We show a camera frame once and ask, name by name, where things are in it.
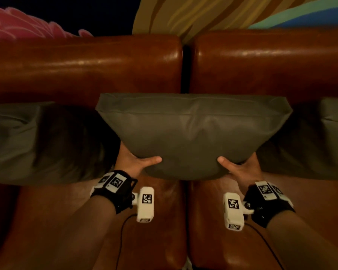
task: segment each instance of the person's left arm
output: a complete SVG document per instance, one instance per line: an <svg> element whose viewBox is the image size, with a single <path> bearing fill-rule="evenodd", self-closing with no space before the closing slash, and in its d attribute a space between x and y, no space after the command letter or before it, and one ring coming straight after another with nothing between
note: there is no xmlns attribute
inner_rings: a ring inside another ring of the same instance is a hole
<svg viewBox="0 0 338 270"><path fill-rule="evenodd" d="M143 168L160 163L161 160L160 157L138 159L121 143L115 169L136 178ZM93 196L70 217L50 241L51 244L15 269L91 270L115 214L115 207L110 200L100 195Z"/></svg>

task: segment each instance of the person's left hand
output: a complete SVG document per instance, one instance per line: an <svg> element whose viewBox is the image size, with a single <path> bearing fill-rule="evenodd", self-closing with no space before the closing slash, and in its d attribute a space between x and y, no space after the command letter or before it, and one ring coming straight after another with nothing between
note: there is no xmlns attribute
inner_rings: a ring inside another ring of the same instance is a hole
<svg viewBox="0 0 338 270"><path fill-rule="evenodd" d="M149 158L137 158L132 154L123 142L120 143L119 154L116 159L114 169L120 169L129 174L132 178L139 176L143 168L158 164L162 161L160 156L154 156Z"/></svg>

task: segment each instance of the hand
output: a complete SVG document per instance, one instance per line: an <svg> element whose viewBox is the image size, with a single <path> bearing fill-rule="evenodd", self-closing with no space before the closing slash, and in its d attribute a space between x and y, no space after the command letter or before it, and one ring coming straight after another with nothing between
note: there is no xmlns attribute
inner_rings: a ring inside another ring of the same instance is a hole
<svg viewBox="0 0 338 270"><path fill-rule="evenodd" d="M139 159L128 150L123 142L121 142L114 169L125 171L132 178L136 178L139 176L143 168L158 164L161 161L162 158L160 156Z"/></svg>
<svg viewBox="0 0 338 270"><path fill-rule="evenodd" d="M264 181L256 153L253 153L243 165L236 165L223 156L219 156L217 160L229 171L229 177L237 181L243 195L247 193L250 185Z"/></svg>

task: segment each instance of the wall mural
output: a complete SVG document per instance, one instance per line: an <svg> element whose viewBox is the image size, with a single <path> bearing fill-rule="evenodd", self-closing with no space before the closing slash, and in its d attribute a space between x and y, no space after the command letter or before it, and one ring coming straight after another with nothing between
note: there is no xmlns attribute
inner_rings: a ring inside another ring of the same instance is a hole
<svg viewBox="0 0 338 270"><path fill-rule="evenodd" d="M0 40L338 25L338 0L0 0Z"/></svg>

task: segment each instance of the pink painted flower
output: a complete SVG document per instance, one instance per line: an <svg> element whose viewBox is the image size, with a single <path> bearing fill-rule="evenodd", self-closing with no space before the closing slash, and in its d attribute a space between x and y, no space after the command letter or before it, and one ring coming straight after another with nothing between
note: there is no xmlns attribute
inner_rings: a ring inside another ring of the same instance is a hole
<svg viewBox="0 0 338 270"><path fill-rule="evenodd" d="M81 29L80 37L92 37L91 33ZM49 22L27 15L16 8L0 8L0 40L18 38L70 38L75 35L64 31L55 22Z"/></svg>

